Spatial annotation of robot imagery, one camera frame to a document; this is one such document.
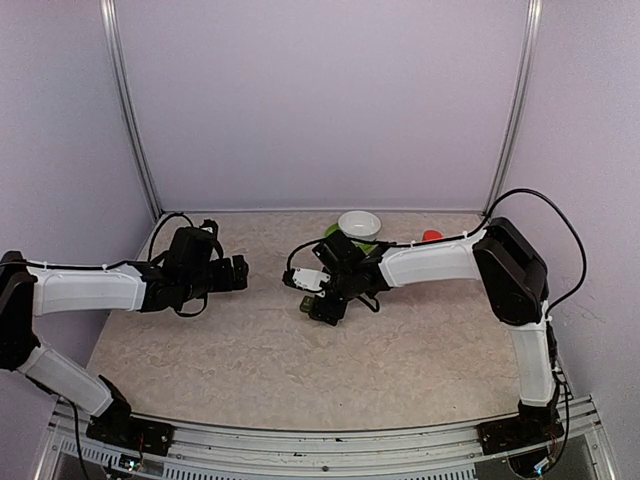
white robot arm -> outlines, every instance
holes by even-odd
[[[485,453],[545,441],[552,434],[562,436],[556,411],[556,342],[547,315],[547,267],[507,219],[496,218],[486,228],[453,240],[418,246],[382,243],[369,255],[337,231],[320,241],[313,252],[324,265],[322,272],[291,268],[283,281],[313,292],[314,297],[306,297],[301,309],[330,325],[344,317],[352,299],[377,311],[380,291],[418,282],[481,280],[493,312],[509,329],[520,377],[520,415],[515,423],[485,425],[481,438],[490,439],[483,443]]]
[[[147,449],[166,454],[170,426],[130,417],[131,407],[106,378],[96,377],[39,340],[32,317],[75,310],[173,308],[178,315],[192,299],[247,287],[248,265],[240,255],[224,258],[215,222],[176,231],[168,251],[149,262],[119,262],[102,267],[48,265],[7,252],[0,261],[0,369],[17,371],[47,392],[89,413],[87,435],[134,450],[141,431]],[[211,260],[213,251],[218,258]],[[153,438],[164,437],[154,442]]]

aluminum frame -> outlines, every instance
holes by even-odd
[[[149,168],[149,164],[144,153],[140,131],[133,109],[133,101],[129,91],[127,81],[126,68],[124,62],[124,54],[120,41],[120,32],[118,29],[118,18],[115,6],[115,0],[100,0],[102,19],[104,23],[105,34],[107,37],[107,45],[111,56],[111,63],[116,77],[118,88],[118,96],[123,112],[123,117],[127,127],[127,132],[131,147],[134,153],[136,170],[142,183],[145,199],[149,210],[151,211],[154,221],[158,221],[164,210],[155,187],[153,175]],[[533,66],[535,47],[538,38],[538,30],[540,25],[540,16],[542,13],[542,0],[529,0],[527,11],[527,21],[525,26],[524,42],[522,45],[522,53],[520,56],[520,64],[518,68],[518,76],[516,81],[516,90],[514,93],[507,129],[500,149],[500,157],[495,175],[492,180],[489,196],[487,198],[484,210],[488,211],[491,204],[496,200],[504,186],[506,176],[511,164],[513,149],[515,146],[522,113],[525,107],[526,93],[531,76]]]
[[[542,0],[529,0],[529,9],[527,13],[527,23],[525,27],[524,43],[522,44],[522,53],[520,56],[520,66],[518,68],[518,78],[516,81],[516,90],[513,95],[511,111],[509,112],[509,120],[507,122],[507,130],[500,148],[500,159],[498,167],[493,177],[489,197],[484,207],[486,214],[493,202],[498,198],[504,183],[507,179],[507,173],[513,157],[513,149],[518,137],[518,130],[522,120],[522,113],[525,108],[527,89],[533,60],[535,56],[536,44],[538,42],[538,30],[540,27],[540,16],[542,15]]]
[[[564,420],[564,408],[559,409]],[[585,436],[598,480],[616,480],[611,453],[590,397],[570,400],[570,438]],[[158,420],[157,417],[143,416]],[[176,427],[167,457],[145,455],[154,479],[296,480],[343,478],[398,480],[475,478],[477,462],[506,459],[528,449],[484,456],[476,426],[480,420],[433,427],[349,432],[295,432],[210,426],[160,419]],[[84,436],[88,416],[81,414],[80,431],[87,462],[104,467],[120,455],[137,452]],[[61,454],[77,456],[73,412],[59,402],[43,441],[35,480],[50,480]]]
[[[147,206],[151,212],[154,221],[158,221],[162,216],[163,210],[158,197],[153,176],[147,163],[147,157],[142,147],[140,139],[140,131],[138,122],[133,110],[133,101],[129,91],[127,82],[127,71],[125,68],[124,55],[122,52],[122,44],[120,42],[120,31],[118,30],[118,17],[116,14],[115,0],[100,0],[100,11],[102,13],[102,22],[104,24],[105,35],[107,37],[107,47],[111,57],[111,66],[116,79],[118,90],[118,98],[122,109],[122,116],[125,121],[129,142],[133,150],[136,170],[142,184]]]

lavender backdrop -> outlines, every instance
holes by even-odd
[[[640,467],[640,3],[545,1],[534,73],[507,187],[538,188],[581,233],[584,289],[555,324],[578,395],[592,393],[623,479]],[[550,209],[506,211],[550,268],[557,296],[579,254]]]
[[[151,217],[120,119],[97,1],[0,2],[0,251],[132,257]],[[85,363],[106,315],[43,317],[38,335]],[[26,479],[52,397],[0,372],[0,478]]]
[[[118,17],[167,210],[481,210],[526,1],[137,0]]]

red object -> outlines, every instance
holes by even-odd
[[[444,238],[442,234],[436,230],[427,230],[422,234],[423,242],[432,242],[434,240],[440,240]]]

beige tabletop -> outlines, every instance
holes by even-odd
[[[475,215],[380,213],[380,238],[419,240],[471,230]],[[212,294],[199,317],[113,312],[89,368],[133,409],[213,425],[288,430],[426,426],[513,412],[517,369],[506,328],[482,284],[431,282],[382,292],[380,313],[352,302],[337,327],[298,310],[281,283],[289,252],[318,238],[329,212],[192,215],[213,218],[227,256],[245,255],[249,288]],[[158,236],[168,247],[172,219]],[[320,268],[310,252],[294,266]],[[197,310],[194,301],[186,309]]]

